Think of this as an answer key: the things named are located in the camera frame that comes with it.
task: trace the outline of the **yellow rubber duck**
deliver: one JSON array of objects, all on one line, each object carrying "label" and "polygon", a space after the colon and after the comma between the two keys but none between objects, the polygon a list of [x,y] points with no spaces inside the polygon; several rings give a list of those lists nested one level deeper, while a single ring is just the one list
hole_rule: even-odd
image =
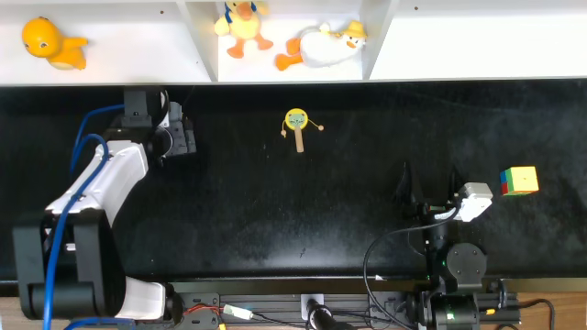
[{"label": "yellow rubber duck", "polygon": [[269,14],[269,8],[264,3],[251,1],[225,2],[225,14],[217,20],[214,31],[222,37],[230,33],[237,45],[227,50],[228,55],[235,59],[242,59],[245,42],[255,39],[260,50],[268,50],[273,47],[273,42],[263,38],[260,34],[260,19],[257,12],[262,15]]},{"label": "yellow rubber duck", "polygon": [[85,69],[82,46],[86,38],[66,38],[47,18],[30,20],[22,30],[22,40],[30,55],[45,58],[60,70]]}]

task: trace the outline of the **blue cable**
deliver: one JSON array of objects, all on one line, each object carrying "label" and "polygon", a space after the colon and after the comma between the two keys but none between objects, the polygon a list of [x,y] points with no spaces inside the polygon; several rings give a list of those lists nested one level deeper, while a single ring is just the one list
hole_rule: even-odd
[{"label": "blue cable", "polygon": [[[105,106],[105,107],[102,107],[99,109],[92,110],[89,113],[87,113],[85,115],[85,117],[83,118],[82,123],[80,124],[80,129],[78,129],[78,131],[77,131],[77,137],[75,137],[75,143],[73,144],[73,152],[75,152],[75,150],[77,149],[78,143],[80,142],[80,138],[82,138],[82,133],[83,133],[83,129],[85,128],[85,124],[87,124],[88,119],[90,119],[91,116],[102,114],[105,112],[120,110],[120,109],[123,109],[124,107],[125,107],[124,104],[110,105],[110,106]],[[75,161],[77,161],[77,159],[74,160],[72,157],[72,161],[70,163],[70,174],[73,172],[73,168],[75,167],[75,165],[73,165],[73,163]]]},{"label": "blue cable", "polygon": [[104,141],[102,137],[97,134],[89,134],[83,139],[83,145],[89,139],[95,139],[102,145],[104,149],[104,156],[100,163],[95,168],[95,170],[90,174],[90,176],[82,183],[80,188],[73,194],[70,201],[65,205],[61,215],[59,217],[59,222],[57,223],[57,227],[55,230],[55,235],[53,238],[53,244],[51,246],[51,253],[49,256],[49,265],[47,266],[47,279],[45,281],[45,310],[43,313],[43,330],[50,330],[51,329],[51,317],[53,316],[53,292],[55,289],[55,269],[57,268],[57,260],[59,258],[59,252],[61,249],[61,240],[63,239],[63,232],[65,231],[65,220],[67,219],[67,215],[78,201],[80,196],[82,196],[83,191],[90,185],[93,179],[100,173],[100,171],[104,168],[106,163],[108,162],[108,145]]},{"label": "blue cable", "polygon": [[117,318],[100,318],[90,317],[80,321],[73,322],[65,327],[64,330],[72,330],[85,325],[130,325],[131,329],[135,329],[135,320],[132,319],[117,319]]}]

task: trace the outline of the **rubik's cube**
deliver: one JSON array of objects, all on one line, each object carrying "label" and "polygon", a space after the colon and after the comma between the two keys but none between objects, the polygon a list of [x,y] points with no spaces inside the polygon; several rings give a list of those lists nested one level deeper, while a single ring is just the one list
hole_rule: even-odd
[{"label": "rubik's cube", "polygon": [[525,195],[538,191],[538,177],[534,166],[504,170],[500,178],[504,196]]}]

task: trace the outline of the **robotic arm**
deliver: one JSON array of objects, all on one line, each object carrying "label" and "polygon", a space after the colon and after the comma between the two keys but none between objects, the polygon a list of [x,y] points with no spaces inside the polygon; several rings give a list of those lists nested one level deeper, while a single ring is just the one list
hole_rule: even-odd
[{"label": "robotic arm", "polygon": [[165,157],[195,152],[191,124],[181,106],[160,88],[125,90],[125,113],[104,133],[102,146],[67,192],[42,214],[27,214],[14,228],[21,306],[30,319],[43,317],[45,278],[57,219],[73,194],[108,162],[70,210],[54,286],[54,318],[87,316],[160,319],[170,293],[159,283],[125,276],[112,225],[128,194]]}]

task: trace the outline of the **metal bracket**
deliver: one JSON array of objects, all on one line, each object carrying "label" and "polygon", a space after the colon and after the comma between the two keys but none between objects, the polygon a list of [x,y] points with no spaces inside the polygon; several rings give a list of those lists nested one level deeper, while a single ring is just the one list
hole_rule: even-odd
[{"label": "metal bracket", "polygon": [[[385,311],[389,314],[397,317],[398,320],[402,321],[405,324],[410,324],[410,321],[407,319],[407,315],[405,314],[405,310],[402,312],[396,312],[395,310],[400,306],[401,303],[405,302],[407,298],[406,292],[398,292],[398,291],[375,291],[373,293],[377,301],[385,307]],[[379,308],[375,305],[375,302],[369,298],[369,316],[377,317],[382,319],[387,319],[388,317],[382,313]],[[371,326],[373,329],[385,329],[390,327],[389,324],[385,324],[382,322],[377,322],[375,320],[370,321]]]},{"label": "metal bracket", "polygon": [[[180,293],[183,300],[183,309],[203,303],[209,306],[220,307],[220,297],[217,293]],[[216,330],[218,328],[218,316],[212,310],[196,311],[183,317],[175,326],[176,330]]]},{"label": "metal bracket", "polygon": [[302,319],[304,321],[308,320],[308,302],[311,299],[314,299],[319,304],[324,304],[324,294],[322,294],[322,293],[301,294],[300,304],[301,304],[301,311],[302,311]]}]

